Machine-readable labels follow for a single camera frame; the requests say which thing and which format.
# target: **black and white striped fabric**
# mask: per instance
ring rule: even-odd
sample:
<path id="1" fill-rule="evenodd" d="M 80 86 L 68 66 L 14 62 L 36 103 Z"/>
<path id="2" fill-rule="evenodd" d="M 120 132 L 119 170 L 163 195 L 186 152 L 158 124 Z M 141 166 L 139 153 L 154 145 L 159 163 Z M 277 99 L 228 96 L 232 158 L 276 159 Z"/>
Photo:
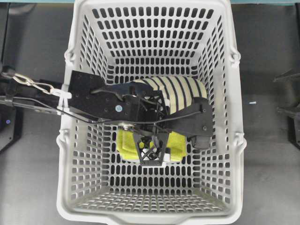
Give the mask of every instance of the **black and white striped fabric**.
<path id="1" fill-rule="evenodd" d="M 161 90 L 164 98 L 170 101 L 170 114 L 192 104 L 193 97 L 207 98 L 205 86 L 200 80 L 183 76 L 164 76 L 134 80 L 145 83 L 154 90 Z"/>

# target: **yellow sponge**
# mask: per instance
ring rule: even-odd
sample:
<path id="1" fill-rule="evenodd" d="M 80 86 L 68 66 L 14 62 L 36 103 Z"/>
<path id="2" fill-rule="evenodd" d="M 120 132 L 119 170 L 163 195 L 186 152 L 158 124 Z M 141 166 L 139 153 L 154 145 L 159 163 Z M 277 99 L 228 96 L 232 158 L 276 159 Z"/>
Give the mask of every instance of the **yellow sponge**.
<path id="1" fill-rule="evenodd" d="M 167 148 L 171 149 L 171 162 L 180 162 L 182 158 L 187 155 L 185 136 L 171 132 L 169 134 Z M 132 132 L 122 129 L 118 130 L 117 151 L 124 160 L 139 159 Z"/>

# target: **white plastic basket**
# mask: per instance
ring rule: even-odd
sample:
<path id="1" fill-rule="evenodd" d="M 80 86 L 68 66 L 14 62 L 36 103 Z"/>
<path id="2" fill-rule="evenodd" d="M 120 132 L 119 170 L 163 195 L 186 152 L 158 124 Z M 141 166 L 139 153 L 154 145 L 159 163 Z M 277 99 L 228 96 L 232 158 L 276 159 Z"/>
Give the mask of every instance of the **white plastic basket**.
<path id="1" fill-rule="evenodd" d="M 141 168 L 120 159 L 115 126 L 63 115 L 57 208 L 64 218 L 201 225 L 240 216 L 246 140 L 228 1 L 78 0 L 65 58 L 64 89 L 72 70 L 100 75 L 107 84 L 157 75 L 200 78 L 214 135 L 209 150 L 188 143 L 182 162 Z"/>

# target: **dark gray surface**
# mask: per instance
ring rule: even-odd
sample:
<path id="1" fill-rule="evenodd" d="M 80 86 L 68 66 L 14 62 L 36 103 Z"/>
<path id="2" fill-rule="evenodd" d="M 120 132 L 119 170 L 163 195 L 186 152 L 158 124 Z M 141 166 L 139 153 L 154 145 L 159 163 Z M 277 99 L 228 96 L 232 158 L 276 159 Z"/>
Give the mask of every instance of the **dark gray surface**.
<path id="1" fill-rule="evenodd" d="M 62 82 L 72 5 L 26 10 L 10 11 L 5 61 L 33 78 Z M 300 83 L 272 83 L 300 60 L 295 7 L 235 5 L 232 10 L 248 140 L 244 205 L 235 224 L 299 224 L 300 151 L 288 142 L 287 119 L 276 107 L 295 104 Z M 22 139 L 0 154 L 1 225 L 92 224 L 66 221 L 56 211 L 59 127 L 59 117 L 25 111 Z"/>
<path id="2" fill-rule="evenodd" d="M 288 142 L 287 118 L 278 106 L 300 101 L 300 82 L 273 83 L 300 62 L 295 7 L 233 6 L 244 132 L 244 204 L 236 225 L 298 225 L 300 151 Z"/>

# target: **metal carabiner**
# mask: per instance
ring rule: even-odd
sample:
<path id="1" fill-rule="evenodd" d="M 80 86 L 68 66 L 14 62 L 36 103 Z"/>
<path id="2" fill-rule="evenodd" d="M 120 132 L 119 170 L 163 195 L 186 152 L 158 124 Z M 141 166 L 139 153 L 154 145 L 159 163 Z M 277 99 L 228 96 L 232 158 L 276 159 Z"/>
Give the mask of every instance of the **metal carabiner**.
<path id="1" fill-rule="evenodd" d="M 36 89 L 39 89 L 43 93 L 48 94 L 48 95 L 51 95 L 52 94 L 52 90 L 54 89 L 54 87 L 52 85 L 50 85 L 50 84 L 34 82 L 29 77 L 24 76 L 22 74 L 18 74 L 18 73 L 15 74 L 15 76 L 13 77 L 13 79 L 15 81 L 17 81 L 18 83 L 20 83 L 20 84 L 35 87 Z M 46 86 L 46 87 L 49 88 L 49 90 L 47 90 L 45 88 L 42 88 L 41 86 Z"/>

